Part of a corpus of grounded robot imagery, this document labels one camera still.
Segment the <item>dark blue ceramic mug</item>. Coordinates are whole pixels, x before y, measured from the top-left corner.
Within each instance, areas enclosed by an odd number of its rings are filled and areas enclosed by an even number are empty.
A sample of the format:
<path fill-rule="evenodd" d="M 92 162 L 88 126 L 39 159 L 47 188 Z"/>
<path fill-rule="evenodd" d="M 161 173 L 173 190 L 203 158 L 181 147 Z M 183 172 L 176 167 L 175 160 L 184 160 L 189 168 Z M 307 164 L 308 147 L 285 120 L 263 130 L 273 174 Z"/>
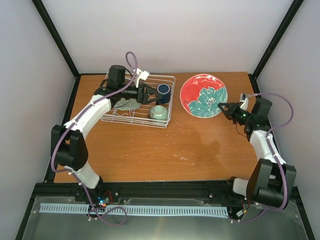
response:
<path fill-rule="evenodd" d="M 161 94 L 162 98 L 156 101 L 156 105 L 168 104 L 171 98 L 171 87 L 168 84 L 159 84 L 156 88 L 157 92 Z"/>

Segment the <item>pale green ceramic bowl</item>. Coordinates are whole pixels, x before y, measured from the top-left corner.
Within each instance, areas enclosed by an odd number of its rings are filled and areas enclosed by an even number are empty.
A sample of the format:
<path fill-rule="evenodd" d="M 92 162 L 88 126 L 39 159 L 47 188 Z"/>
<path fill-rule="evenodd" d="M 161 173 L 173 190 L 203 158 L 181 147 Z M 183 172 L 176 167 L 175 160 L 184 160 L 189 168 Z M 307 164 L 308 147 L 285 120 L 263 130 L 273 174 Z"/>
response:
<path fill-rule="evenodd" d="M 156 123 L 163 124 L 168 120 L 169 112 L 166 107 L 162 105 L 153 106 L 150 111 L 148 117 L 151 120 L 155 120 Z"/>

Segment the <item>red rimmed plate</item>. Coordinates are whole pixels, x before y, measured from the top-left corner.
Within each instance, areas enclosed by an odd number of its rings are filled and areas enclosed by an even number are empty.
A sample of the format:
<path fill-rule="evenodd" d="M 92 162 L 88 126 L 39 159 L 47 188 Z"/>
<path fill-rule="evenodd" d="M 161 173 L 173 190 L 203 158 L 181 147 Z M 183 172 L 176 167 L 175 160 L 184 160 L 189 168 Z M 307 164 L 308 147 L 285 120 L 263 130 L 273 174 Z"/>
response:
<path fill-rule="evenodd" d="M 213 118 L 221 113 L 219 103 L 226 103 L 228 92 L 217 77 L 200 73 L 190 77 L 181 87 L 180 102 L 184 110 L 196 118 Z"/>

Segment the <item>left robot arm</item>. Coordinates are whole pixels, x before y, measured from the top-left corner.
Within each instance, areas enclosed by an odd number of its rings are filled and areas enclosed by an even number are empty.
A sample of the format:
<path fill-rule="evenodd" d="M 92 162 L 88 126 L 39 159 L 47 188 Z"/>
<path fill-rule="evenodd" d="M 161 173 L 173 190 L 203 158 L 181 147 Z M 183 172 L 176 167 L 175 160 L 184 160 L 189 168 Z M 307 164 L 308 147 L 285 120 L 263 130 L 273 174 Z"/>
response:
<path fill-rule="evenodd" d="M 88 162 L 87 135 L 122 98 L 134 99 L 143 105 L 162 99 L 154 87 L 144 82 L 150 75 L 147 71 L 135 68 L 130 81 L 125 82 L 128 72 L 122 65 L 112 65 L 89 103 L 73 119 L 64 125 L 55 125 L 51 130 L 51 170 L 58 173 L 55 165 L 63 166 L 65 172 L 87 188 L 86 195 L 95 202 L 103 198 L 104 188 L 99 185 L 101 177 Z"/>

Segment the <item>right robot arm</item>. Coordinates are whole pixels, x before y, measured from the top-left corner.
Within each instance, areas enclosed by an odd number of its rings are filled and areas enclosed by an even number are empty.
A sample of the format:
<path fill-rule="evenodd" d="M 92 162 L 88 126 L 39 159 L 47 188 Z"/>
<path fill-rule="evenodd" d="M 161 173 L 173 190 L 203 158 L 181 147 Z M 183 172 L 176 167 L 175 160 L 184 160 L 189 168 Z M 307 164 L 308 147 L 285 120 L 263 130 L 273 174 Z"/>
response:
<path fill-rule="evenodd" d="M 219 103 L 218 107 L 233 124 L 244 127 L 244 133 L 254 148 L 257 165 L 249 179 L 232 177 L 232 191 L 250 201 L 264 204 L 272 209 L 284 209 L 289 201 L 296 178 L 296 168 L 286 164 L 280 156 L 268 114 L 272 102 L 257 98 L 252 111 L 247 111 L 248 98 L 239 102 Z"/>

